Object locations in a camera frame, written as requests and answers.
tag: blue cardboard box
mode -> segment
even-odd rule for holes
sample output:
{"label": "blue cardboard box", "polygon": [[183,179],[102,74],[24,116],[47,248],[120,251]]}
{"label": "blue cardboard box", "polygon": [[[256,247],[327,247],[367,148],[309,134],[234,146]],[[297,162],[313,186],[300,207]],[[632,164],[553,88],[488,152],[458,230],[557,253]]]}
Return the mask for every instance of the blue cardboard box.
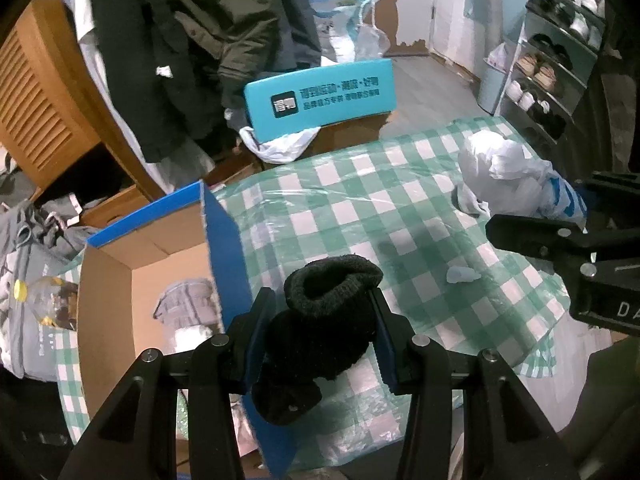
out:
{"label": "blue cardboard box", "polygon": [[[203,277],[215,282],[226,328],[251,309],[238,226],[203,182],[88,239],[78,296],[78,352],[90,417],[143,350],[172,350],[167,330],[152,316],[159,295],[173,283]],[[266,465],[280,478],[296,452],[292,434],[263,420],[251,395],[243,404]]]}
{"label": "blue cardboard box", "polygon": [[298,70],[244,87],[258,142],[396,108],[390,59]]}

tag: teal box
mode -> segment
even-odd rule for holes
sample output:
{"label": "teal box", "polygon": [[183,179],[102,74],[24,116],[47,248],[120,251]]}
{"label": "teal box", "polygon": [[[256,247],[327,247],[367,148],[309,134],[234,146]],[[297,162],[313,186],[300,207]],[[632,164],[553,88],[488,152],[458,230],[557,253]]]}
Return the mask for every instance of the teal box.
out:
{"label": "teal box", "polygon": [[390,59],[298,70],[244,87],[258,142],[396,108]]}

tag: table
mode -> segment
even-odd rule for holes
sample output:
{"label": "table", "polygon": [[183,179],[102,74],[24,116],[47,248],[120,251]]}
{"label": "table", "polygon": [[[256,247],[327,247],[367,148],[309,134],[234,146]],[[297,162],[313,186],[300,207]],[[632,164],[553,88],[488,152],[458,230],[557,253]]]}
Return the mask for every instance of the table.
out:
{"label": "table", "polygon": [[[462,179],[458,151],[481,128],[524,143],[503,118],[455,121],[299,160],[218,190],[239,226],[254,295],[262,286],[281,291],[285,277],[309,261],[357,253],[383,270],[389,306],[416,332],[454,351],[497,348],[527,376],[552,374],[550,332],[569,305],[561,280],[492,248],[485,220],[452,206]],[[473,267],[482,278],[448,284],[452,265]],[[78,354],[72,336],[59,339],[63,408],[75,436],[87,419]],[[345,463],[403,435],[410,398],[393,396],[382,383],[372,348],[336,381],[318,383],[320,405],[290,426],[299,447],[295,468]]]}

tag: light blue trash can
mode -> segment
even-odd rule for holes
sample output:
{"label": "light blue trash can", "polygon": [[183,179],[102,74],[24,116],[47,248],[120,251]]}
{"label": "light blue trash can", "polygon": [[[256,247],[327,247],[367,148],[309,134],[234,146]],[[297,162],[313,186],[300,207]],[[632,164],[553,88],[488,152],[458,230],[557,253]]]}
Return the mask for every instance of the light blue trash can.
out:
{"label": "light blue trash can", "polygon": [[504,70],[490,65],[484,58],[484,74],[482,75],[480,91],[478,92],[478,105],[482,110],[493,115],[506,79],[507,73]]}

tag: screw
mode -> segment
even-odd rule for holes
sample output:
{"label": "screw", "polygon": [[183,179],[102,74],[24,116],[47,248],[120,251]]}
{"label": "screw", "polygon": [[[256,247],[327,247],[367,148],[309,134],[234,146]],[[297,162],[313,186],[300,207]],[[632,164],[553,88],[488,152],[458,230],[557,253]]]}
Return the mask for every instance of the screw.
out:
{"label": "screw", "polygon": [[427,346],[431,342],[431,339],[429,339],[429,336],[424,334],[415,334],[411,338],[411,341],[416,346]]}
{"label": "screw", "polygon": [[140,357],[145,363],[150,363],[158,358],[158,354],[159,352],[155,348],[147,348],[144,352],[142,352],[142,355]]}
{"label": "screw", "polygon": [[485,348],[482,350],[482,357],[490,363],[495,363],[498,360],[499,354],[493,348]]}
{"label": "screw", "polygon": [[213,346],[224,346],[229,343],[229,336],[227,334],[216,334],[211,338],[211,344]]}
{"label": "screw", "polygon": [[598,269],[593,264],[582,264],[580,266],[580,273],[586,278],[593,278],[598,272]]}

